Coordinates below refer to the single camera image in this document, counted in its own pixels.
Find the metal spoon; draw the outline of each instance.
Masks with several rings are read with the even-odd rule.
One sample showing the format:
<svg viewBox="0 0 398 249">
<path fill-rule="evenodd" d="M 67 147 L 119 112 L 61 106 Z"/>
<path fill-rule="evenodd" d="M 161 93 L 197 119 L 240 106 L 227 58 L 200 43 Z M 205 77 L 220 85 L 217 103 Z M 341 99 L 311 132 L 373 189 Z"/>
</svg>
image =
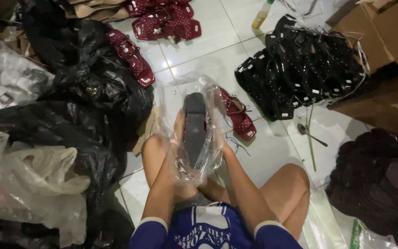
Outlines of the metal spoon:
<svg viewBox="0 0 398 249">
<path fill-rule="evenodd" d="M 328 144 L 320 141 L 319 139 L 313 137 L 312 135 L 307 133 L 307 128 L 303 125 L 303 124 L 297 124 L 297 129 L 299 130 L 299 133 L 302 135 L 309 135 L 310 137 L 312 137 L 314 140 L 318 141 L 319 143 L 321 143 L 323 146 L 328 147 Z"/>
</svg>

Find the white tile floor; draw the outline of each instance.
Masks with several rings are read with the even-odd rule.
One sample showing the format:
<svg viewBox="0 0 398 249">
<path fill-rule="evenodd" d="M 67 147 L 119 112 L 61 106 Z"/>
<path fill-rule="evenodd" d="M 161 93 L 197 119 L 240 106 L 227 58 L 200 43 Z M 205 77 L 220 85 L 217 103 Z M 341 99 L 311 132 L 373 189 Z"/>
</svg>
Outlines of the white tile floor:
<svg viewBox="0 0 398 249">
<path fill-rule="evenodd" d="M 312 22 L 323 25 L 323 21 L 341 6 L 344 0 L 319 0 L 323 4 L 323 14 L 317 7 Z M 309 0 L 301 0 L 299 9 L 305 10 Z M 328 148 L 313 141 L 317 171 L 314 172 L 306 136 L 296 130 L 298 123 L 304 123 L 307 109 L 302 107 L 295 111 L 293 120 L 269 122 L 261 111 L 237 84 L 234 70 L 249 56 L 265 48 L 265 33 L 272 31 L 277 21 L 287 10 L 279 2 L 273 4 L 268 18 L 261 29 L 255 31 L 251 22 L 262 7 L 264 0 L 193 0 L 190 2 L 195 15 L 200 21 L 202 36 L 177 45 L 168 40 L 137 41 L 133 34 L 129 19 L 111 23 L 116 29 L 130 35 L 132 40 L 141 47 L 141 54 L 149 62 L 156 76 L 155 103 L 159 105 L 158 89 L 169 86 L 173 80 L 196 71 L 207 74 L 230 94 L 235 94 L 251 112 L 248 115 L 254 121 L 257 135 L 250 142 L 245 142 L 233 134 L 229 125 L 222 124 L 222 131 L 228 137 L 234 137 L 243 144 L 248 153 L 239 149 L 237 157 L 245 171 L 256 184 L 261 187 L 281 166 L 295 163 L 305 167 L 315 186 L 324 184 L 329 173 L 335 166 L 335 156 L 339 145 L 355 139 L 359 134 L 368 131 L 364 123 L 348 116 L 329 111 L 322 105 L 314 108 L 311 122 L 312 134 L 329 144 Z M 123 196 L 125 206 L 135 225 L 141 219 L 149 187 L 142 170 L 142 159 L 128 153 L 127 169 L 119 181 L 117 197 Z"/>
</svg>

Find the plastic bottle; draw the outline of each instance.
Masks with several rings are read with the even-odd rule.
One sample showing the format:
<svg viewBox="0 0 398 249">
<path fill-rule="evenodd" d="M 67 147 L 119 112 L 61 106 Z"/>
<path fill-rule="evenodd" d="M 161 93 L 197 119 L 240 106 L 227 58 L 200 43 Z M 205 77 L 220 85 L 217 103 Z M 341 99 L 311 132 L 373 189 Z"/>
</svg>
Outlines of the plastic bottle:
<svg viewBox="0 0 398 249">
<path fill-rule="evenodd" d="M 267 18 L 268 12 L 270 11 L 271 5 L 273 3 L 274 3 L 274 0 L 267 0 L 265 3 L 263 3 L 262 9 L 260 9 L 259 13 L 257 13 L 256 18 L 254 19 L 254 21 L 251 25 L 254 29 L 260 28 L 263 21 Z"/>
</svg>

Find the cardboard box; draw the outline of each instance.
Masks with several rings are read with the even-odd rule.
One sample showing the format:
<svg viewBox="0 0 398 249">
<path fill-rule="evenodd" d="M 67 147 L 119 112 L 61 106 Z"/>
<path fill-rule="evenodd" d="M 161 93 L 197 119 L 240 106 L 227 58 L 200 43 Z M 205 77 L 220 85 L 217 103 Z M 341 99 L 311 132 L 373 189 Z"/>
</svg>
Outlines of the cardboard box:
<svg viewBox="0 0 398 249">
<path fill-rule="evenodd" d="M 362 3 L 331 30 L 360 38 L 371 73 L 393 61 L 398 64 L 398 3 L 378 13 L 370 3 Z"/>
</svg>

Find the person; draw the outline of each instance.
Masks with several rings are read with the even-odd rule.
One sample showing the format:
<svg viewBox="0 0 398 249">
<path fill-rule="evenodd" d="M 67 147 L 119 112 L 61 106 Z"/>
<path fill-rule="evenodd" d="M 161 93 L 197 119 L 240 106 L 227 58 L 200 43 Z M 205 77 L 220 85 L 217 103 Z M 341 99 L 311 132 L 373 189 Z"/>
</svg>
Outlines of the person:
<svg viewBox="0 0 398 249">
<path fill-rule="evenodd" d="M 173 131 L 176 140 L 168 142 L 152 136 L 143 146 L 142 161 L 150 191 L 129 248 L 301 248 L 297 239 L 310 201 L 305 170 L 286 164 L 257 189 L 225 143 L 223 158 L 232 191 L 211 179 L 198 188 L 177 185 L 170 175 L 166 154 L 168 146 L 178 146 L 182 140 L 182 111 Z"/>
</svg>

